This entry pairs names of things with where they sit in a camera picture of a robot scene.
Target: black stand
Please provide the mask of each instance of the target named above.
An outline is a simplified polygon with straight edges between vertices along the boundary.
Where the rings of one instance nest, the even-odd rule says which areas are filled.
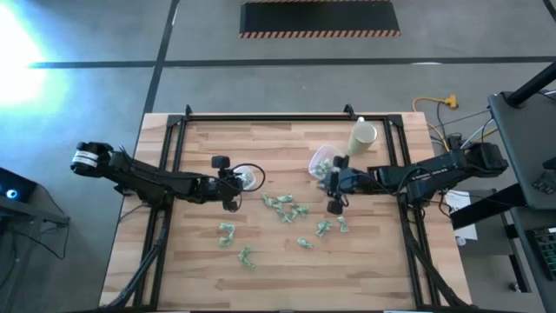
[[[556,62],[550,64],[547,68],[542,70],[537,76],[531,78],[530,81],[521,86],[518,90],[513,92],[507,99],[508,105],[515,109],[522,109],[525,107],[523,104],[530,96],[536,94],[541,89],[545,88],[549,83],[556,79]]]
[[[21,203],[15,200],[10,200],[5,196],[0,196],[0,211],[2,211],[8,218],[28,222],[30,224],[28,235],[32,238],[36,238],[41,235],[43,222],[54,223],[58,228],[67,227],[70,223],[69,217],[49,213],[46,210],[33,205],[33,203],[40,203],[40,205],[43,206],[48,202],[52,203],[51,200],[47,200],[49,196],[46,192],[41,192],[40,190],[41,189],[36,188],[33,191],[33,195],[30,197],[29,203]],[[18,250],[21,251],[17,256],[19,261],[15,263],[10,276],[12,284],[3,296],[2,312],[11,312],[16,296],[21,288],[23,276],[29,264],[31,251],[35,245],[36,244],[31,240],[24,240],[22,241],[23,247],[18,248]]]

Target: floor mat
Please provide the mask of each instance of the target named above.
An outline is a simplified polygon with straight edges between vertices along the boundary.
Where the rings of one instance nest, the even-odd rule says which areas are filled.
[[[397,37],[400,27],[388,0],[247,1],[240,38]]]

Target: gray floor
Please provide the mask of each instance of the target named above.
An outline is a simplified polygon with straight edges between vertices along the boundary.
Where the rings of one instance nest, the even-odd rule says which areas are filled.
[[[26,40],[14,42],[16,48],[7,56],[20,57],[19,63],[153,61],[169,4],[169,0],[2,2],[0,17],[12,17],[27,34]],[[553,55],[556,50],[556,24],[540,0],[397,0],[402,37],[376,40],[242,41],[237,36],[239,4],[182,0],[167,59],[534,57]],[[345,103],[359,111],[407,111],[415,97],[455,93],[460,107],[441,112],[448,122],[484,110],[488,95],[515,89],[546,66],[165,69],[154,112],[182,112],[185,104],[197,112],[338,111]],[[0,72],[0,166],[43,184],[72,222],[65,260],[35,249],[15,312],[96,307],[122,198],[111,189],[113,183],[73,175],[70,159],[78,141],[135,148],[152,73],[152,69]],[[437,124],[435,104],[419,106]],[[488,118],[484,114],[450,124],[447,132],[469,136]],[[488,140],[501,146],[497,135]],[[508,170],[494,179],[470,179],[460,188],[500,189],[514,182]],[[463,256],[463,261],[475,304],[542,311],[535,294],[505,290],[507,282],[514,280],[506,259]]]

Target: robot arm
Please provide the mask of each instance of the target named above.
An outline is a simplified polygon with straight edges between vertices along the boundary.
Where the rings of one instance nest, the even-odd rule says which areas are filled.
[[[191,203],[222,201],[225,210],[235,212],[235,196],[242,192],[242,180],[229,170],[227,156],[213,156],[212,167],[218,177],[201,173],[172,173],[137,161],[125,150],[114,151],[107,143],[79,143],[71,170],[81,176],[106,177],[117,183],[115,189],[132,190],[150,206],[156,207],[177,197]]]
[[[321,187],[334,198],[328,212],[340,215],[347,202],[345,194],[391,194],[406,187],[407,204],[428,202],[438,190],[451,189],[469,177],[495,177],[506,170],[508,163],[497,145],[477,143],[469,150],[452,150],[408,166],[381,166],[367,171],[348,167],[349,156],[335,157],[334,168],[321,181]]]

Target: wooden table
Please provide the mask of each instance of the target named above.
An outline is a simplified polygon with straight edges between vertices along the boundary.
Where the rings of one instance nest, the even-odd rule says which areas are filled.
[[[413,162],[433,157],[425,117],[401,113]],[[158,166],[167,114],[148,114],[136,149],[138,160]],[[159,298],[159,310],[404,310],[414,309],[397,202],[392,196],[350,196],[344,217],[351,229],[340,233],[328,198],[308,174],[308,162],[324,143],[341,150],[353,122],[189,122],[180,170],[215,175],[210,158],[226,155],[232,165],[252,162],[267,173],[261,190],[244,193],[243,205],[228,213],[220,203],[175,201]],[[369,151],[350,166],[388,165],[384,129]],[[401,160],[399,142],[398,159]],[[281,223],[261,194],[291,193],[309,214]],[[122,214],[138,199],[126,199]],[[101,304],[109,303],[136,271],[149,209],[127,216],[118,226]],[[333,222],[322,239],[316,223]],[[470,303],[453,229],[438,208],[427,208],[426,227],[434,265],[460,298]],[[231,247],[218,247],[221,222],[236,226]],[[303,236],[314,244],[301,248]],[[255,270],[242,267],[238,253],[251,245]],[[429,298],[420,267],[423,294]],[[150,294],[150,285],[145,289]]]

